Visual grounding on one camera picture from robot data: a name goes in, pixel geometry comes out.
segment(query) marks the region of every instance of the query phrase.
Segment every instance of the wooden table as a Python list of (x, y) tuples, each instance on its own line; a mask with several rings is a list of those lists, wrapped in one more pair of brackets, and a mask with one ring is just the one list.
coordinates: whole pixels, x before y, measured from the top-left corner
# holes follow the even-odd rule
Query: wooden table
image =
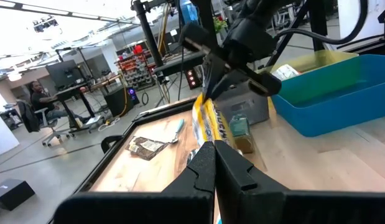
[[(306, 138), (276, 114), (271, 102), (269, 109), (269, 120), (251, 126), (256, 152), (244, 155), (258, 169), (290, 189), (385, 192), (385, 118)], [(133, 133), (163, 141), (179, 119), (185, 126), (177, 144), (145, 161), (124, 150), (129, 138), (90, 191), (160, 192), (168, 186), (198, 147), (191, 111), (144, 124)]]

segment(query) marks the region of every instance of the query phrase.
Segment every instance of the paper label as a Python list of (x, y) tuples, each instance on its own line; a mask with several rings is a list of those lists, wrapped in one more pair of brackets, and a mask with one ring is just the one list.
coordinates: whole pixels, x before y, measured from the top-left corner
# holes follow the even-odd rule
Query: paper label
[(137, 152), (138, 146), (136, 146), (135, 144), (131, 144), (131, 145), (129, 146), (129, 149), (130, 149), (130, 151), (132, 151), (132, 152)]
[(152, 151), (152, 152), (155, 152), (156, 150), (158, 150), (158, 148), (160, 148), (163, 144), (161, 143), (157, 143), (157, 142), (153, 142), (153, 141), (146, 141), (146, 142), (143, 142), (140, 144), (142, 147)]
[(279, 80), (284, 81), (293, 77), (300, 75), (298, 71), (292, 68), (290, 65), (286, 64), (279, 67), (275, 72), (272, 73)]

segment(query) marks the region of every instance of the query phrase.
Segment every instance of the blue plastic bin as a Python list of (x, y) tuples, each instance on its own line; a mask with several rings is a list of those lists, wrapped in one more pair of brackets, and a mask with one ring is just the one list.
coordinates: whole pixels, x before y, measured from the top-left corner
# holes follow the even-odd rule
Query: blue plastic bin
[(385, 56), (363, 55), (282, 82), (279, 115), (314, 137), (385, 116)]

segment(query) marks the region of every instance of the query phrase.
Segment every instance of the snack bag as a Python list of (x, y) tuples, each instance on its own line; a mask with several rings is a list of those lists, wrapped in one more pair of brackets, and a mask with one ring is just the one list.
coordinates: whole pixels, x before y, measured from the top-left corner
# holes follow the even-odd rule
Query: snack bag
[(217, 106), (211, 99), (206, 100), (205, 104), (202, 104), (202, 101), (203, 95), (200, 94), (192, 108), (193, 132), (199, 146), (206, 141), (222, 140), (234, 147), (234, 139), (228, 123)]

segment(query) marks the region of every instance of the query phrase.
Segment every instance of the man sitting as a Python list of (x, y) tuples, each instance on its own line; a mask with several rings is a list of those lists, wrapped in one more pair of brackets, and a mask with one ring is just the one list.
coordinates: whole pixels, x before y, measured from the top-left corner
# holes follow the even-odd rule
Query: man sitting
[[(32, 103), (34, 109), (37, 111), (43, 108), (48, 108), (46, 111), (44, 111), (47, 121), (68, 116), (67, 111), (59, 110), (60, 108), (58, 106), (54, 106), (54, 104), (52, 103), (54, 100), (57, 99), (57, 96), (47, 96), (43, 92), (43, 88), (38, 81), (31, 82), (29, 84), (29, 89), (32, 91), (32, 93), (30, 94), (30, 102)], [(71, 112), (75, 119), (79, 118), (82, 123), (86, 123), (89, 120), (89, 118), (83, 118), (73, 113), (73, 111)], [(70, 120), (69, 123), (71, 128), (75, 127), (75, 124), (72, 124)]]

